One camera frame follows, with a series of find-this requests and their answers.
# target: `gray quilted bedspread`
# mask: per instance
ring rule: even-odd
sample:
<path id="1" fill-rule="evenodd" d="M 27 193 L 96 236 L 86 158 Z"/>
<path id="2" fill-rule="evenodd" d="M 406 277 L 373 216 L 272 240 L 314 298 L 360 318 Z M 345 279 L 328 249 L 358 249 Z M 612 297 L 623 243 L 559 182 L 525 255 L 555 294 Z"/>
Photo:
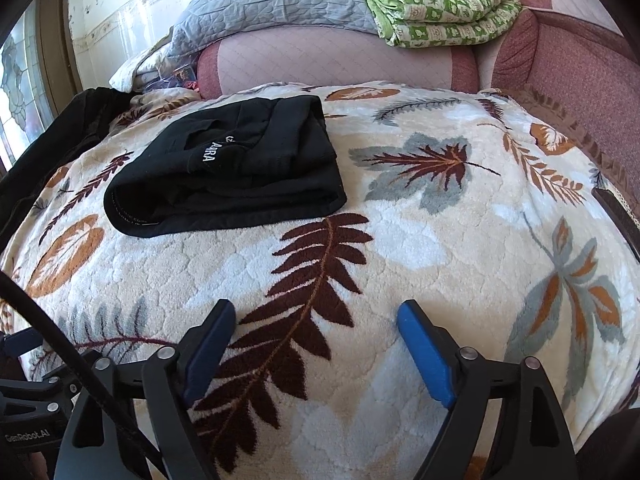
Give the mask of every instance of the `gray quilted bedspread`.
<path id="1" fill-rule="evenodd" d="M 366 0 L 191 0 L 175 24 L 170 56 L 198 52 L 236 32 L 278 25 L 377 34 Z"/>

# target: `white fleece blanket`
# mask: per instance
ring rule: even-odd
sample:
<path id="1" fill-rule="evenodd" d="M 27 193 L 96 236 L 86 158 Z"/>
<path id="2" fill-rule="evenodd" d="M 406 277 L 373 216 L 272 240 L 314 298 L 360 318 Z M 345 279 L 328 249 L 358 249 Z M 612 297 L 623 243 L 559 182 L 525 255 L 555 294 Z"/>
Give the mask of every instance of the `white fleece blanket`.
<path id="1" fill-rule="evenodd" d="M 341 211 L 151 239 L 109 224 L 109 180 L 167 124 L 306 92 L 322 99 Z M 595 180 L 569 139 L 499 92 L 273 84 L 204 102 L 171 89 L 135 98 L 106 140 L 60 168 L 0 264 L 79 349 L 118 362 L 231 300 L 238 329 L 191 414 L 223 478 L 411 479 L 445 412 L 396 329 L 407 298 L 487 358 L 535 354 L 576 447 L 628 392 L 640 266 Z M 2 309 L 5 328 L 25 327 Z M 23 364 L 37 378 L 57 361 L 45 347 Z"/>

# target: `brown ruffled fabric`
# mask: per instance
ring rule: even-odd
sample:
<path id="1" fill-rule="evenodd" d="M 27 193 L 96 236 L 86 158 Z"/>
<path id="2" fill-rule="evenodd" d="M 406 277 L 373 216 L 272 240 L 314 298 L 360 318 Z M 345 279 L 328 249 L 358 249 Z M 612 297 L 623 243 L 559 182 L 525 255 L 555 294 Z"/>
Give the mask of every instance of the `brown ruffled fabric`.
<path id="1" fill-rule="evenodd" d="M 640 218 L 640 202 L 638 202 L 626 181 L 625 168 L 600 150 L 593 137 L 567 113 L 562 104 L 538 92 L 530 84 L 526 84 L 523 88 L 517 90 L 501 89 L 501 91 L 514 99 L 529 114 L 545 121 L 545 123 L 571 139 L 591 159 L 602 174 L 616 186 L 636 218 Z"/>

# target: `silver bolt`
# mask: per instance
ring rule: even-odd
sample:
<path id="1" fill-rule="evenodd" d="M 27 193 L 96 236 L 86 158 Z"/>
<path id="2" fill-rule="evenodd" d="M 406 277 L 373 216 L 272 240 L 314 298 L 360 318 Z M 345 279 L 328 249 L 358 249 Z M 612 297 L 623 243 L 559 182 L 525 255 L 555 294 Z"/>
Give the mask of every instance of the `silver bolt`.
<path id="1" fill-rule="evenodd" d="M 109 368 L 110 364 L 111 364 L 111 361 L 109 361 L 109 359 L 107 357 L 101 357 L 100 359 L 98 359 L 95 362 L 95 369 L 96 370 L 105 370 L 105 369 Z"/>
<path id="2" fill-rule="evenodd" d="M 478 350 L 471 348 L 471 346 L 463 346 L 460 349 L 460 356 L 468 361 L 473 361 L 478 358 Z"/>
<path id="3" fill-rule="evenodd" d="M 163 346 L 158 350 L 159 359 L 171 359 L 175 355 L 175 349 L 171 346 Z"/>
<path id="4" fill-rule="evenodd" d="M 537 370 L 540 368 L 540 361 L 533 356 L 529 356 L 524 359 L 524 364 L 527 365 L 527 368 L 531 368 L 532 370 Z"/>

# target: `folded green blanket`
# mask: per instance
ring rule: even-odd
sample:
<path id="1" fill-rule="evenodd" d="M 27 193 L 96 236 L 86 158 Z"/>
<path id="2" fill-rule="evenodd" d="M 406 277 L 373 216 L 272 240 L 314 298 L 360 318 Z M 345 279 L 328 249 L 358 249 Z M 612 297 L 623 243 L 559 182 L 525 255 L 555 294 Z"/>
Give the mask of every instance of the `folded green blanket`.
<path id="1" fill-rule="evenodd" d="M 367 0 L 380 38 L 393 46 L 469 45 L 505 33 L 520 0 Z"/>

